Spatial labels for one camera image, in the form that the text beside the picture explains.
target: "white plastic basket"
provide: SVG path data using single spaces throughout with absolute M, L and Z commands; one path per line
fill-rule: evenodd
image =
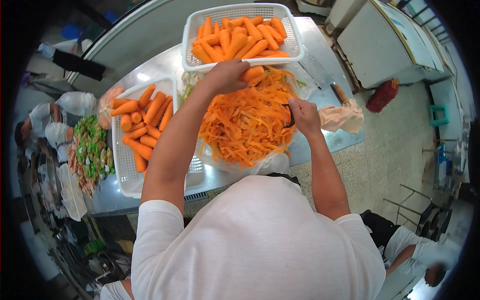
M 82 190 L 78 186 L 77 175 L 70 172 L 67 164 L 57 168 L 57 175 L 60 178 L 61 196 L 68 215 L 73 220 L 80 222 L 87 213 L 87 207 Z
M 283 27 L 287 33 L 285 43 L 280 46 L 280 50 L 285 51 L 290 57 L 268 58 L 268 59 L 248 59 L 251 66 L 256 65 L 278 65 L 293 61 L 299 61 L 303 58 L 304 50 L 301 35 L 298 31 L 295 20 L 290 10 L 282 4 L 276 3 L 245 3 L 219 6 L 192 13 L 183 29 L 183 38 L 181 45 L 182 66 L 187 71 L 207 71 L 212 69 L 216 63 L 204 64 L 192 54 L 192 42 L 197 38 L 197 29 L 204 24 L 205 18 L 212 17 L 214 22 L 221 23 L 223 17 L 230 19 L 242 16 L 253 18 L 257 15 L 263 16 L 264 20 L 270 20 L 278 17 L 282 20 Z
M 173 97 L 173 113 L 175 113 L 181 105 L 181 99 L 177 98 L 177 81 L 170 75 L 151 79 L 129 88 L 123 94 L 119 95 L 118 98 L 138 100 L 151 84 L 156 85 L 156 89 L 152 94 L 153 96 L 156 92 L 161 91 L 165 95 Z M 120 119 L 121 116 L 116 116 L 112 119 L 113 161 L 115 162 L 115 173 L 117 174 L 118 185 L 123 195 L 140 198 L 144 186 L 143 172 L 137 173 L 132 149 L 124 145 L 121 141 L 125 133 L 120 128 Z

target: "white plastic bag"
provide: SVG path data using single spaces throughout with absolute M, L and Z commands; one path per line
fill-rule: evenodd
M 56 103 L 72 115 L 86 117 L 93 115 L 96 98 L 92 93 L 67 92 Z
M 69 128 L 70 126 L 60 122 L 52 122 L 45 126 L 45 137 L 50 146 L 57 149 L 58 145 L 67 142 L 67 132 Z

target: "hand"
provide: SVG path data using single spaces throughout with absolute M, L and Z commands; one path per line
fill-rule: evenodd
M 322 134 L 317 105 L 298 98 L 289 98 L 288 104 L 295 119 L 295 125 L 307 139 Z
M 241 59 L 221 61 L 198 85 L 209 89 L 213 96 L 235 92 L 248 86 L 248 83 L 239 81 L 238 78 L 249 67 L 250 64 Z

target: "plastic bag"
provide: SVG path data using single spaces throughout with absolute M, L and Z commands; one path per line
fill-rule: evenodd
M 125 88 L 121 85 L 115 85 L 111 87 L 99 100 L 98 109 L 96 113 L 96 119 L 100 126 L 105 130 L 112 129 L 112 116 L 110 112 L 112 111 L 111 101 L 112 99 L 117 98 L 122 93 L 125 92 Z
M 287 147 L 291 145 L 297 136 L 299 135 L 298 132 L 292 133 L 292 139 Z M 202 148 L 203 138 L 197 139 L 197 145 L 195 147 L 195 155 L 206 165 L 212 166 L 214 168 L 227 171 L 230 173 L 240 173 L 244 176 L 248 175 L 266 175 L 270 173 L 280 173 L 286 174 L 288 172 L 288 168 L 290 167 L 289 158 L 285 153 L 272 151 L 267 154 L 263 159 L 259 161 L 255 161 L 254 166 L 251 168 L 243 167 L 240 163 L 229 163 L 223 160 L 222 158 L 218 157 L 216 161 L 213 160 L 212 154 L 212 147 L 210 144 L 205 143 L 202 153 L 200 153 L 200 149 Z
M 45 137 L 50 146 L 57 149 L 58 145 L 67 142 L 67 133 L 69 129 L 70 126 L 60 122 L 52 122 L 45 126 Z
M 96 98 L 92 93 L 67 92 L 56 103 L 72 115 L 86 117 L 93 115 Z

